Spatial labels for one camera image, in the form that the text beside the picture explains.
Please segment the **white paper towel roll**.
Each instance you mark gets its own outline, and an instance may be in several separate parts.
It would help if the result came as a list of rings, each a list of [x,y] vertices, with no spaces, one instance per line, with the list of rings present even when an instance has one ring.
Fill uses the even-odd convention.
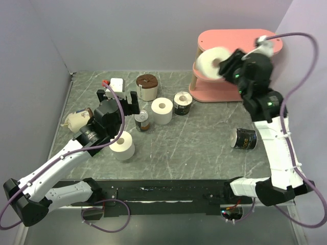
[[[151,110],[156,124],[166,125],[172,119],[173,103],[165,97],[159,97],[152,102]]]
[[[121,161],[130,159],[135,153],[135,146],[130,133],[123,131],[120,138],[109,146],[113,156]]]
[[[204,51],[196,60],[197,70],[206,78],[219,80],[220,63],[230,57],[231,53],[224,47],[213,47]]]

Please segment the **black paper roll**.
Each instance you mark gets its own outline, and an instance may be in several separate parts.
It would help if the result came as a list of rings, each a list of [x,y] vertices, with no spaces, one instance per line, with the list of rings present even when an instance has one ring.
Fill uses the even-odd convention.
[[[234,149],[253,150],[257,141],[255,130],[234,128],[230,134],[230,146]]]
[[[178,116],[186,116],[190,112],[193,98],[185,91],[180,91],[174,95],[173,99],[173,112]]]

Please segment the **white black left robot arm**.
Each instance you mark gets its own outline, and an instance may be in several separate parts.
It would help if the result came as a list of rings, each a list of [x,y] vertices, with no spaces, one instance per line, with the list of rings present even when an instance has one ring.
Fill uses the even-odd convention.
[[[129,103],[114,92],[109,99],[104,90],[99,89],[100,104],[93,117],[57,155],[28,176],[20,180],[9,179],[3,184],[8,199],[6,205],[13,208],[22,224],[33,226],[48,213],[63,206],[74,203],[96,205],[103,200],[102,188],[92,178],[62,188],[54,188],[54,185],[79,163],[121,137],[125,117],[140,113],[137,93],[132,91],[130,95]]]

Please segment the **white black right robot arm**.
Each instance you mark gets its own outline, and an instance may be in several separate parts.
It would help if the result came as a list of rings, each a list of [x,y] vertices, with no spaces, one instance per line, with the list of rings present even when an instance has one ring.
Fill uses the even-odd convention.
[[[219,75],[235,84],[264,143],[271,176],[266,178],[237,177],[228,180],[223,197],[235,203],[241,196],[257,198],[266,206],[294,199],[313,190],[315,183],[306,183],[294,151],[289,150],[287,111],[280,112],[283,96],[270,88],[273,65],[269,57],[246,54],[236,49],[220,63]]]

